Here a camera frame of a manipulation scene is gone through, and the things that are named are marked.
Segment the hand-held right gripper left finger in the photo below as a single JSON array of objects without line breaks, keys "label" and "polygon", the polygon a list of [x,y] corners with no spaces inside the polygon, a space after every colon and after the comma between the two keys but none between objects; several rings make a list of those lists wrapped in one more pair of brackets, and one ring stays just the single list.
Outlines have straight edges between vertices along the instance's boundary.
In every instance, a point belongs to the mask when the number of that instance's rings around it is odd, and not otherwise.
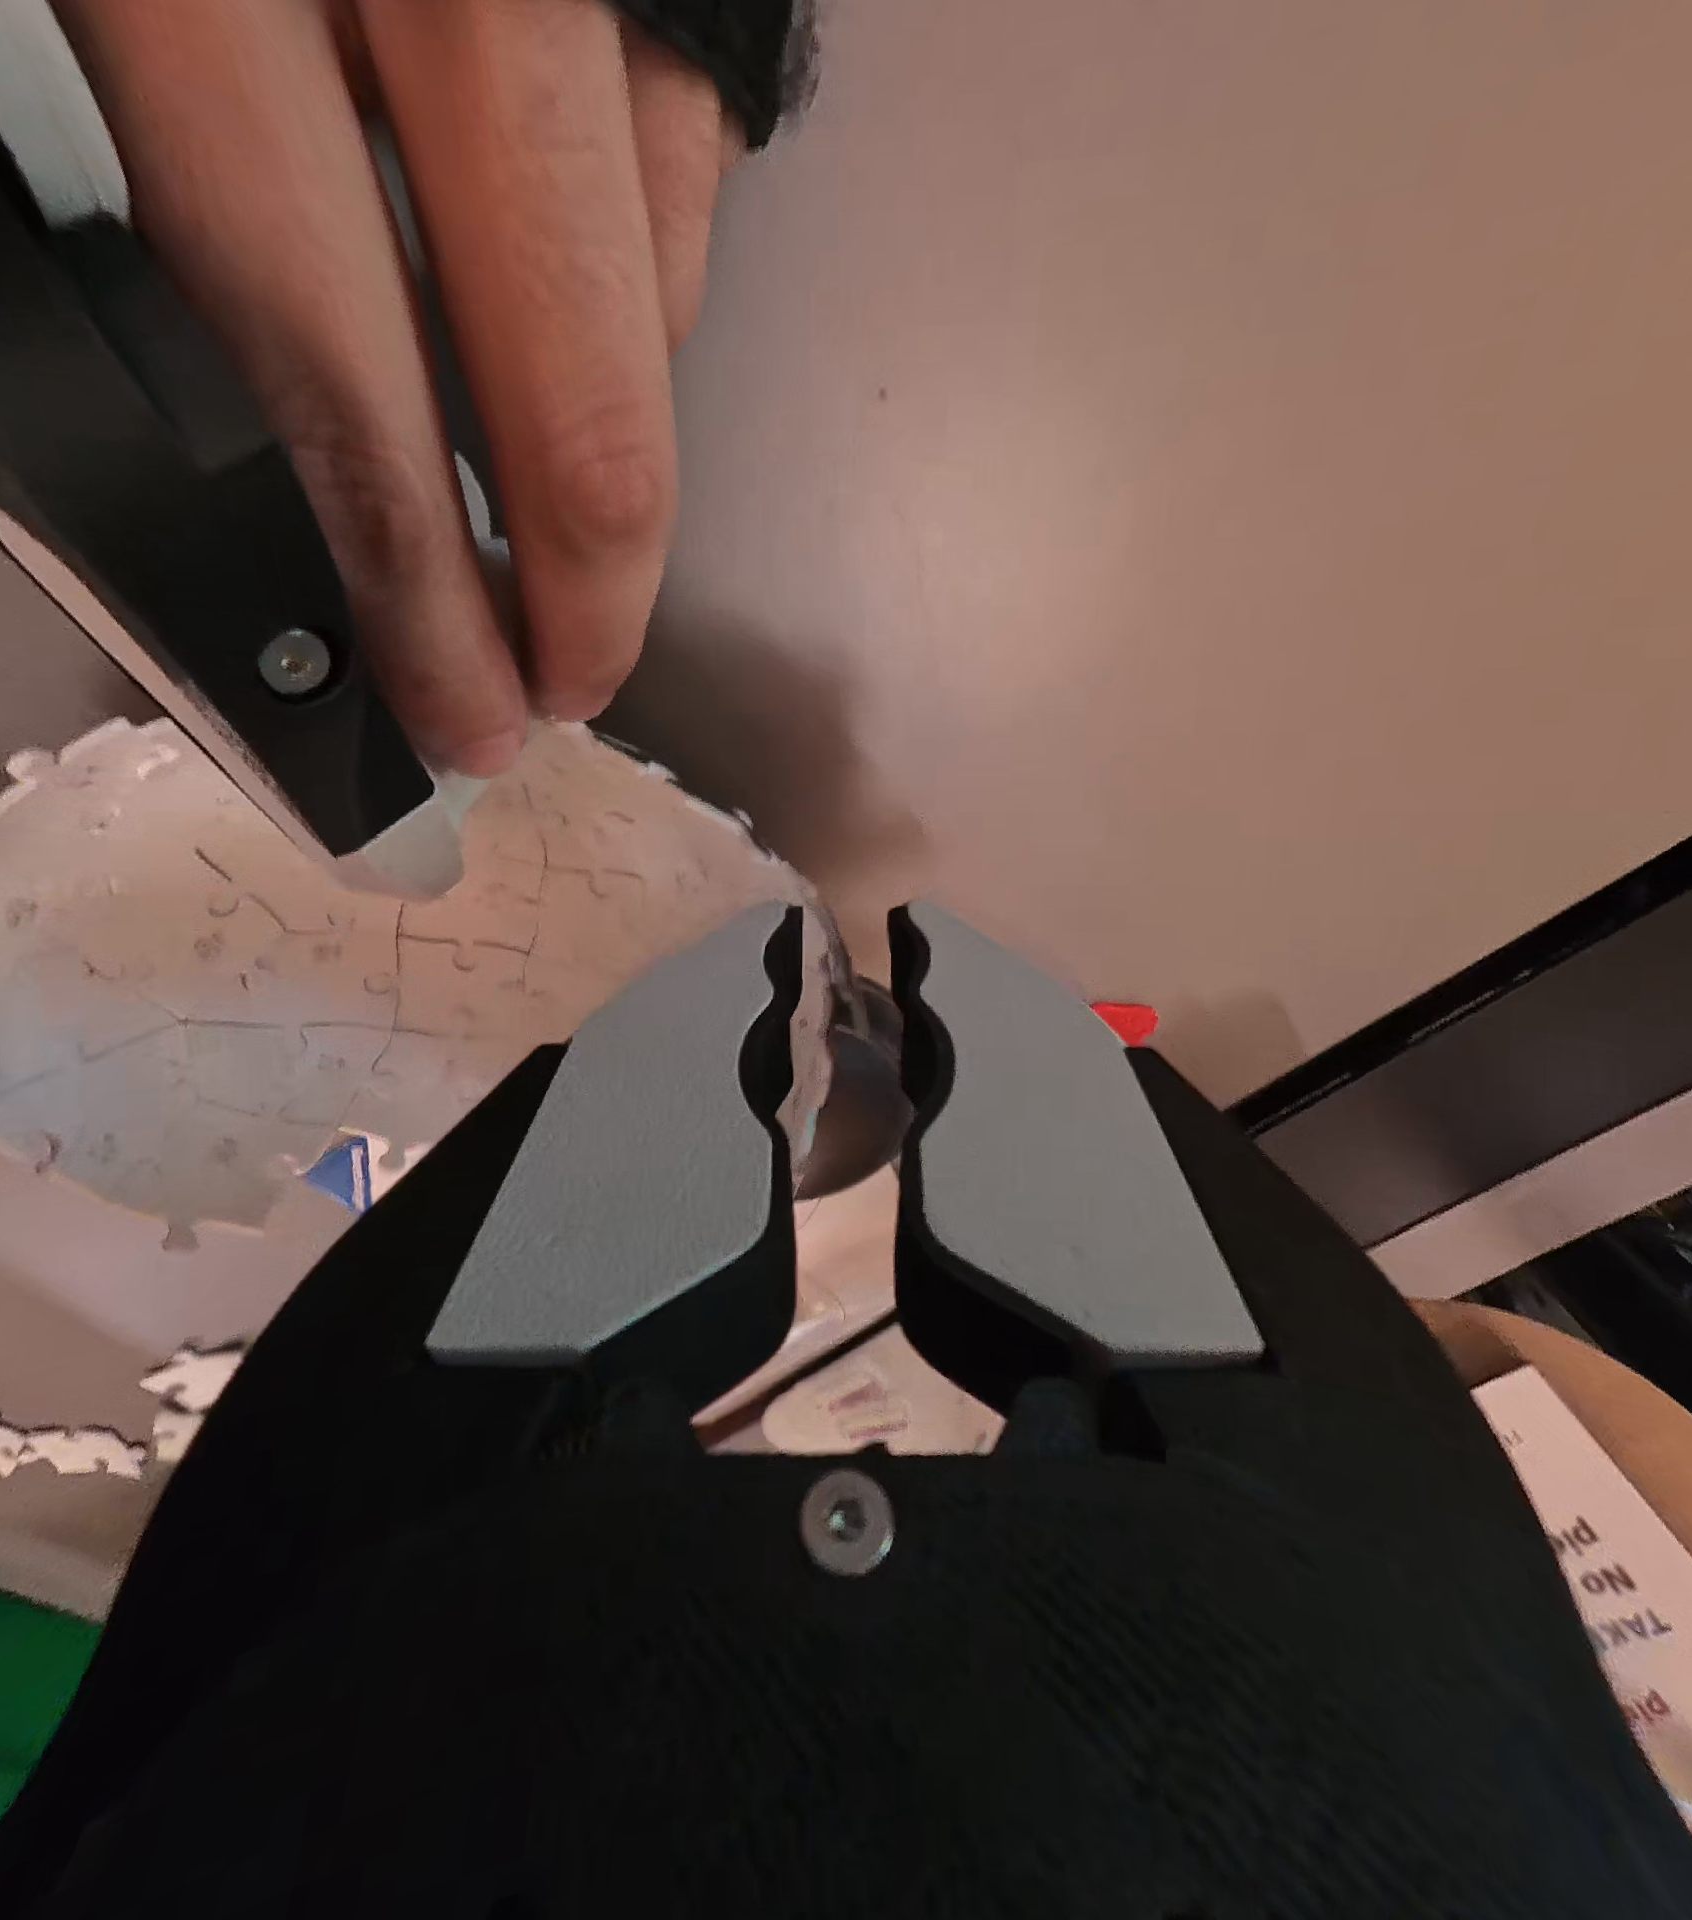
[{"label": "hand-held right gripper left finger", "polygon": [[790,1334],[790,1013],[808,914],[762,902],[569,1039],[431,1319],[437,1366],[650,1380],[701,1411]]}]

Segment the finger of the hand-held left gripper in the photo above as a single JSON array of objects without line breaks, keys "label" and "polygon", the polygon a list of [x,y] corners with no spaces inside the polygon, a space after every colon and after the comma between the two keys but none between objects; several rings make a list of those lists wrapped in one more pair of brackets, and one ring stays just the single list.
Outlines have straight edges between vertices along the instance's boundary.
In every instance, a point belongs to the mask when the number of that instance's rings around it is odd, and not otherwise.
[{"label": "finger of the hand-held left gripper", "polygon": [[210,755],[210,764],[309,859],[321,859],[348,889],[397,902],[437,902],[463,876],[462,832],[483,781],[437,777],[431,797],[349,854],[331,854],[281,781],[236,744],[223,723],[192,698],[116,614],[33,532],[0,511],[0,545],[28,578]]}]

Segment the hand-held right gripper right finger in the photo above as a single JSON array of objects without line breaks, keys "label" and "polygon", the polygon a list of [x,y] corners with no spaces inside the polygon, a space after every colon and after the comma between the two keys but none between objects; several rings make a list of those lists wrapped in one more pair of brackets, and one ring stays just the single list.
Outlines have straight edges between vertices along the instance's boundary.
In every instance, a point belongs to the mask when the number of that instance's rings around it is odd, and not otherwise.
[{"label": "hand-held right gripper right finger", "polygon": [[897,1313],[993,1411],[1033,1380],[1244,1371],[1267,1334],[1088,998],[944,906],[889,919],[900,1007]]}]

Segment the partly built puzzle ball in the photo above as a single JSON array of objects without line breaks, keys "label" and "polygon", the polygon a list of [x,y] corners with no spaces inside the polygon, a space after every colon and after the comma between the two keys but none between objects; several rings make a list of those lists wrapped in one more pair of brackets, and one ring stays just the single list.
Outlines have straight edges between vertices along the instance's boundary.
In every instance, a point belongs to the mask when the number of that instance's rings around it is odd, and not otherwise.
[{"label": "partly built puzzle ball", "polygon": [[808,911],[784,1104],[832,1088],[838,937],[816,889],[671,770],[538,729],[462,825],[437,902],[349,893],[169,727],[12,761],[0,790],[0,1151],[103,1204],[259,1226],[341,1135],[393,1166],[527,1053],[754,906]]}]

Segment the black round ball stand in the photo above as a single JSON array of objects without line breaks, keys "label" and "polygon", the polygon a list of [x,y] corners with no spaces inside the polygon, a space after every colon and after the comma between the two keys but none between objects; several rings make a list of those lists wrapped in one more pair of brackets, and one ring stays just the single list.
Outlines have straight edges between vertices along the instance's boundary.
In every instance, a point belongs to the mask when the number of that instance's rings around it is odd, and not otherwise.
[{"label": "black round ball stand", "polygon": [[908,1146],[910,1096],[900,1088],[908,1019],[890,989],[865,972],[835,989],[826,1025],[826,1096],[795,1151],[795,1199],[853,1188]]}]

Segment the white folded instruction leaflet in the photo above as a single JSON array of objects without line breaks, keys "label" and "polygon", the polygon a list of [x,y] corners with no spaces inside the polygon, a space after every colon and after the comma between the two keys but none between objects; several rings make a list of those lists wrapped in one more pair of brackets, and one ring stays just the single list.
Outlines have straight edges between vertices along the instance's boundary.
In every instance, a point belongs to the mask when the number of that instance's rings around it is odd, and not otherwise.
[{"label": "white folded instruction leaflet", "polygon": [[[476,1371],[425,1363],[449,1264],[494,1199],[502,1143],[463,1129],[449,1166],[410,1166],[393,1204],[387,1146],[348,1135],[328,1164],[381,1199],[281,1302],[235,1384],[235,1440],[290,1475],[348,1480],[348,1505],[481,1490],[531,1461],[578,1461],[603,1423],[608,1376]],[[784,1348],[694,1411],[695,1449],[993,1449],[1006,1420],[944,1380],[897,1313],[900,1166],[795,1194],[795,1313]]]}]

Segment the wooden instruction board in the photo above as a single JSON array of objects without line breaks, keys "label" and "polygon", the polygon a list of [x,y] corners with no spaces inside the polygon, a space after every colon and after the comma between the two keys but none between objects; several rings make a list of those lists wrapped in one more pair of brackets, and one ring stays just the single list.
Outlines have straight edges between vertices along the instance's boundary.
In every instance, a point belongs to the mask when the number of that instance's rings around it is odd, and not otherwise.
[{"label": "wooden instruction board", "polygon": [[1621,1363],[1582,1348],[1569,1334],[1475,1308],[1475,1302],[1419,1302],[1472,1394],[1483,1380],[1530,1366],[1569,1411],[1596,1439],[1647,1505],[1692,1556],[1692,1411],[1660,1394]]}]

